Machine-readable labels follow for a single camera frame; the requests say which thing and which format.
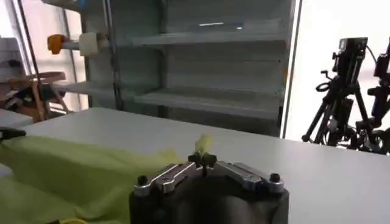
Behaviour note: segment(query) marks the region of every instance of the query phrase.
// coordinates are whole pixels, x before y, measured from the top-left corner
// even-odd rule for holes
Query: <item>shelf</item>
[[[86,94],[94,97],[101,98],[114,98],[113,85],[111,83],[98,83],[98,82],[79,82],[79,83],[69,83],[69,82],[57,82],[53,84],[53,88],[69,92],[69,93],[78,93]],[[138,89],[123,89],[122,97],[123,99],[133,99],[134,95],[137,93],[142,93],[141,88]]]
[[[251,41],[279,41],[285,43],[285,37],[280,33],[252,32],[209,32],[209,33],[170,33],[152,37],[137,37],[130,41],[119,40],[118,47],[146,47],[169,44],[202,44],[202,43],[234,43]],[[101,48],[108,47],[108,41],[99,42]],[[77,40],[64,42],[63,49],[79,50]]]
[[[83,8],[85,0],[42,0],[43,3],[54,5],[63,9],[69,9],[75,12],[80,12]]]
[[[208,32],[208,33],[169,33],[153,37],[133,38],[132,44],[140,46],[158,46],[166,44],[230,43],[248,41],[283,41],[282,33],[255,33],[248,31]]]
[[[206,88],[165,88],[136,96],[135,101],[271,120],[278,119],[280,105],[279,96]]]

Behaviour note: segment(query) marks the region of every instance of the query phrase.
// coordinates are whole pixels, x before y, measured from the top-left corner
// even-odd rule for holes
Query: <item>white wall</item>
[[[0,37],[15,37],[5,1],[0,0]]]
[[[368,37],[368,45],[375,57],[386,51],[389,37],[390,1],[384,0],[302,0],[302,14],[297,43],[297,54],[292,81],[286,139],[300,141],[307,131],[324,93],[317,93],[315,86],[325,82],[323,69],[332,69],[332,52],[338,51],[340,38]],[[367,112],[371,114],[374,98],[367,95],[378,79],[373,77],[375,63],[368,51],[360,72]],[[355,107],[350,125],[361,120]],[[384,120],[384,127],[390,127],[390,115]]]

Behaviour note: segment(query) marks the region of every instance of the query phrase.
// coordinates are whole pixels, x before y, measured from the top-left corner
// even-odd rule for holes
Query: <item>yellow-green cloth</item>
[[[173,150],[142,155],[42,137],[3,141],[0,163],[13,175],[0,178],[0,223],[130,223],[137,176],[177,162]]]

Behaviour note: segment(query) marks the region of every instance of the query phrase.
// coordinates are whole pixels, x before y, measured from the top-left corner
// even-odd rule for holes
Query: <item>black tripod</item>
[[[337,146],[338,142],[342,140],[348,141],[356,136],[356,131],[348,126],[353,105],[353,100],[347,98],[349,95],[355,95],[363,122],[370,126],[358,83],[366,46],[367,38],[346,38],[340,40],[339,53],[333,53],[335,65],[332,71],[337,72],[337,75],[331,79],[328,77],[327,71],[322,72],[326,74],[330,82],[317,86],[316,90],[319,92],[327,91],[327,95],[322,99],[322,105],[318,109],[308,131],[302,136],[304,142],[311,141],[316,144]],[[321,124],[314,141],[312,141],[310,136],[321,116],[323,116]],[[366,131],[370,141],[374,142],[375,138],[372,137],[372,128],[367,128]]]
[[[357,149],[360,145],[361,150],[379,154],[390,152],[390,128],[386,131],[374,130],[382,126],[382,119],[390,110],[390,74],[387,72],[390,62],[390,40],[385,54],[380,54],[375,67],[374,77],[379,77],[379,86],[368,90],[368,95],[375,97],[372,107],[369,124],[365,121],[356,122],[356,137],[351,140],[351,148]],[[376,139],[375,145],[367,145],[367,134],[372,132],[372,137]]]

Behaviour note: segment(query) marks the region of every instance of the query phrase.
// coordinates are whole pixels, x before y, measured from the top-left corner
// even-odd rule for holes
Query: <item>wooden chair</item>
[[[65,80],[65,73],[64,72],[42,72],[40,73],[41,77],[41,83],[42,84],[48,84],[51,87],[52,92],[55,94],[55,99],[52,100],[47,100],[44,102],[39,94],[38,90],[38,79],[37,75],[28,75],[27,77],[23,78],[11,78],[8,80],[8,83],[11,88],[27,88],[31,87],[32,88],[32,93],[35,98],[35,106],[36,108],[21,108],[20,113],[30,115],[34,118],[35,122],[38,121],[43,121],[47,118],[47,114],[45,113],[44,110],[44,105],[47,105],[49,103],[59,103],[63,107],[64,111],[66,113],[69,113],[69,109],[66,106],[65,102],[62,99],[61,94],[52,87],[53,82],[60,81],[60,80]]]

